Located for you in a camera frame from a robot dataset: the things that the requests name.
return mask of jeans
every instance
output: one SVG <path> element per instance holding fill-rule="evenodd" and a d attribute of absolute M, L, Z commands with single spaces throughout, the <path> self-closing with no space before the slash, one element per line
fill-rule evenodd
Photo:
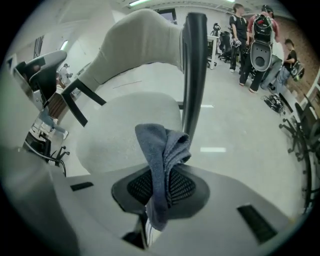
<path fill-rule="evenodd" d="M 282 66 L 282 60 L 280 58 L 278 58 L 275 55 L 272 55 L 272 63 L 271 63 L 271 70 L 268 70 L 265 72 L 266 77 L 263 81 L 263 83 L 261 84 L 261 88 L 266 90 L 268 85 L 272 82 L 272 80 L 276 77 L 279 69 Z"/>
<path fill-rule="evenodd" d="M 252 63 L 251 63 L 251 56 L 250 56 L 250 53 L 249 53 L 248 56 L 245 59 L 245 64 L 244 64 L 243 70 L 241 71 L 241 76 L 240 76 L 239 83 L 241 83 L 241 84 L 245 84 L 246 83 L 251 70 L 252 70 Z M 264 73 L 265 72 L 256 71 L 254 79 L 253 79 L 252 84 L 250 86 L 251 90 L 253 90 L 255 92 L 258 91 L 259 84 L 261 82 L 261 79 L 262 79 Z"/>
<path fill-rule="evenodd" d="M 275 93 L 280 94 L 283 91 L 283 86 L 285 85 L 286 81 L 290 77 L 290 72 L 288 69 L 286 69 L 284 66 L 281 68 L 280 73 L 276 77 L 274 87 L 275 87 Z"/>
<path fill-rule="evenodd" d="M 43 109 L 43 111 L 39 115 L 39 119 L 42 122 L 44 122 L 46 125 L 56 129 L 57 131 L 59 131 L 59 132 L 61 132 L 63 134 L 66 132 L 65 129 L 63 129 L 59 125 L 56 125 L 55 122 L 54 122 L 54 119 L 51 116 L 49 116 L 49 108 L 48 107 L 45 107 Z"/>
<path fill-rule="evenodd" d="M 239 39 L 241 41 L 241 45 L 239 47 L 232 46 L 231 48 L 231 60 L 230 60 L 230 69 L 231 70 L 236 70 L 236 58 L 237 54 L 240 51 L 240 64 L 241 64 L 241 71 L 244 70 L 245 66 L 245 58 L 244 58 L 244 53 L 246 50 L 246 41 Z"/>

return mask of desk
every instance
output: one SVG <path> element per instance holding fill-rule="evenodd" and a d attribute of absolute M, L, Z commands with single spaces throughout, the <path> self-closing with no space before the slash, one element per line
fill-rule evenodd
<path fill-rule="evenodd" d="M 214 69 L 214 63 L 215 63 L 215 59 L 216 59 L 216 50 L 217 50 L 217 40 L 219 39 L 218 36 L 215 35 L 208 35 L 208 41 L 209 42 L 213 42 L 212 45 L 212 58 L 211 58 L 211 63 L 210 63 L 210 69 L 213 70 Z"/>

